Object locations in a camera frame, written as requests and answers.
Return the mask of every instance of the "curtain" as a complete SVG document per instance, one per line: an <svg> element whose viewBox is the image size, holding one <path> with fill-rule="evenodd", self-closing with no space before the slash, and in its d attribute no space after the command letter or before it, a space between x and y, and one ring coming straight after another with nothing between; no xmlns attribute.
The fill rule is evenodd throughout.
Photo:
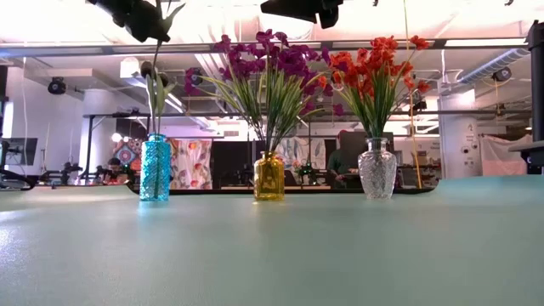
<svg viewBox="0 0 544 306"><path fill-rule="evenodd" d="M170 139L172 146L173 190L209 190L212 188L210 172L211 140Z"/></svg>
<svg viewBox="0 0 544 306"><path fill-rule="evenodd" d="M276 148L278 157L285 163L285 169L293 173L296 180L299 180L296 167L300 167L308 160L308 153L314 169L326 169L326 151L324 139L312 139L311 151L308 139L293 137L283 139Z"/></svg>
<svg viewBox="0 0 544 306"><path fill-rule="evenodd" d="M527 165L519 152L509 152L508 148L512 145L523 145L531 142L532 138L529 135L515 141L487 135L481 137L480 148L484 176L527 174Z"/></svg>

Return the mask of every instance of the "ceiling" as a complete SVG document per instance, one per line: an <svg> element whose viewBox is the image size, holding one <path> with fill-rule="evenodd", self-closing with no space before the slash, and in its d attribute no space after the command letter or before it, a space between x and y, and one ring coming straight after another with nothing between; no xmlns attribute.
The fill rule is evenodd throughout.
<svg viewBox="0 0 544 306"><path fill-rule="evenodd" d="M178 15L170 31L170 44L197 44L216 42L224 33L229 34L234 42L254 41L254 33L272 27L285 31L290 37L302 38L306 43L341 42L347 40L367 40L378 36L405 37L403 0L381 1L372 7L370 0L346 0L340 6L340 19L331 29L322 30L319 25L302 21L293 21L283 17L260 14L258 0L198 0L188 1ZM111 17L85 0L0 0L0 54L14 58L18 62L13 47L56 47L87 46L90 50L103 51L104 46L121 48L127 45L140 45L122 28L111 22ZM434 39L481 38L481 37L525 37L534 19L544 20L544 3L534 0L515 0L511 6L505 6L500 0L417 0L407 1L408 32ZM28 26L13 26L24 20ZM155 42L149 39L147 44ZM121 62L128 57L120 55L87 56L51 56L51 48L42 54L36 54L27 64L31 74L42 78L53 77L59 69L90 69L92 76L73 76L67 78L68 85L86 88L109 88L119 90L132 99L145 105L145 91L142 88L128 86L126 79L120 78ZM455 83L459 71L470 71L504 53L507 48L471 48L426 50L416 54L412 60L418 77L436 79L442 88L447 88L449 81ZM216 76L218 68L224 65L219 54L176 54L163 48L158 65L171 78L182 77L184 70L201 67L206 74ZM131 54L138 60L151 60L149 54ZM400 50L397 59L407 57L407 52ZM509 105L512 109L527 109L530 104L530 56L510 65L513 79L495 88L490 79L478 81L473 86L476 90L476 106L480 109L496 107L497 104ZM445 71L447 79L442 77ZM221 111L218 101L187 98L183 87L178 87L175 96L190 107L192 111ZM429 95L438 95L434 90ZM483 121L493 121L494 117L483 116ZM514 116L512 125L527 124L526 116Z"/></svg>

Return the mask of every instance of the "textured glass vase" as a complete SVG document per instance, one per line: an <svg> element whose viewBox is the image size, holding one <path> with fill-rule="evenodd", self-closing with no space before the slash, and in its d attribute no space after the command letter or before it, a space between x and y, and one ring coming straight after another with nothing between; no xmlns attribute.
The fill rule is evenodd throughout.
<svg viewBox="0 0 544 306"><path fill-rule="evenodd" d="M359 155L359 175L368 199L390 199L397 174L397 159L387 152L387 139L367 139L368 151Z"/></svg>
<svg viewBox="0 0 544 306"><path fill-rule="evenodd" d="M141 201L168 201L170 194L170 144L162 134L150 134L142 146L139 186Z"/></svg>
<svg viewBox="0 0 544 306"><path fill-rule="evenodd" d="M263 158L255 161L253 195L258 201L281 201L285 197L283 161L275 152L264 152Z"/></svg>

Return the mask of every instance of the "cable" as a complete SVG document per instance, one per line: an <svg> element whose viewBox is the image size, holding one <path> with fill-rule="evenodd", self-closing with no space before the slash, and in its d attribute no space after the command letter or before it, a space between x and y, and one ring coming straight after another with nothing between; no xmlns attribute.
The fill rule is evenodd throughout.
<svg viewBox="0 0 544 306"><path fill-rule="evenodd" d="M406 11L406 0L403 0L404 10L405 10L405 31L406 31L406 51L410 52L410 40L408 38L408 13ZM411 139L413 143L413 154L414 162L416 163L416 174L417 174L417 187L422 188L422 175L419 172L419 161L417 160L417 143L416 143L416 127L414 126L414 97L412 97L411 90L409 90L410 95L410 132Z"/></svg>
<svg viewBox="0 0 544 306"><path fill-rule="evenodd" d="M23 90L23 114L25 116L25 144L23 145L23 156L25 157L25 164L28 165L26 160L26 141L28 140L28 117L26 115L26 91L25 91L25 70L26 70L26 56L23 58L23 73L22 73L22 82L21 88Z"/></svg>

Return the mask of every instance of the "ceiling pipe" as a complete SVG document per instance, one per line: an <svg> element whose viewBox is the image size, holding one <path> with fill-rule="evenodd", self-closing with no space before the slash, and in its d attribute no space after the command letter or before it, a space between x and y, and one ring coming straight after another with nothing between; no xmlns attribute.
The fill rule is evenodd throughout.
<svg viewBox="0 0 544 306"><path fill-rule="evenodd" d="M465 85L475 83L476 81L490 76L500 69L521 60L523 57L529 54L530 52L524 48L509 49L507 52L495 57L486 64L483 64L474 70L460 73L456 80L457 82Z"/></svg>

